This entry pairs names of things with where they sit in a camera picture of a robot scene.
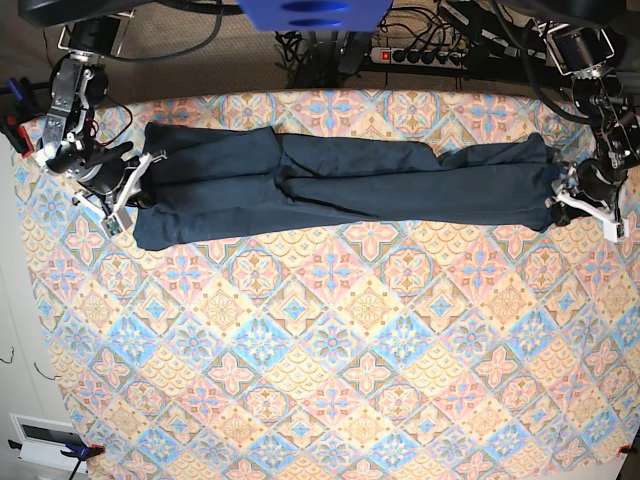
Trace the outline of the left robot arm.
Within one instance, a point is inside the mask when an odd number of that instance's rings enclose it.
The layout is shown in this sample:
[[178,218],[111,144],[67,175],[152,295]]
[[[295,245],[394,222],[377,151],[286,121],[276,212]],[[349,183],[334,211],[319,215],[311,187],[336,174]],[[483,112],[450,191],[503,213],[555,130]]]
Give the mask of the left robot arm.
[[[634,98],[625,92],[615,66],[626,44],[611,25],[631,12],[624,1],[514,1],[512,7],[529,16],[516,28],[493,1],[491,10],[519,51],[534,93],[558,116],[591,128],[595,154],[571,164],[553,182],[552,202],[560,217],[579,212],[599,220],[605,234],[619,240],[628,233],[620,199],[628,172],[639,165],[639,120]],[[541,42],[558,73],[571,81],[571,114],[542,90],[533,66],[534,45]]]

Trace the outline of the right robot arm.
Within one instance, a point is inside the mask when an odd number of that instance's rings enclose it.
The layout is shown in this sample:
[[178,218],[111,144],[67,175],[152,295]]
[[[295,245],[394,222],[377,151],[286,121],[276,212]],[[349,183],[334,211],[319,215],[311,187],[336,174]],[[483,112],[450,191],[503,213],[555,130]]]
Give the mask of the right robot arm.
[[102,203],[112,206],[127,175],[122,156],[132,149],[107,148],[96,140],[96,108],[107,96],[104,59],[112,53],[122,19],[139,1],[20,1],[19,16],[35,26],[61,26],[66,55],[50,80],[51,104],[44,120],[38,163],[67,174]]

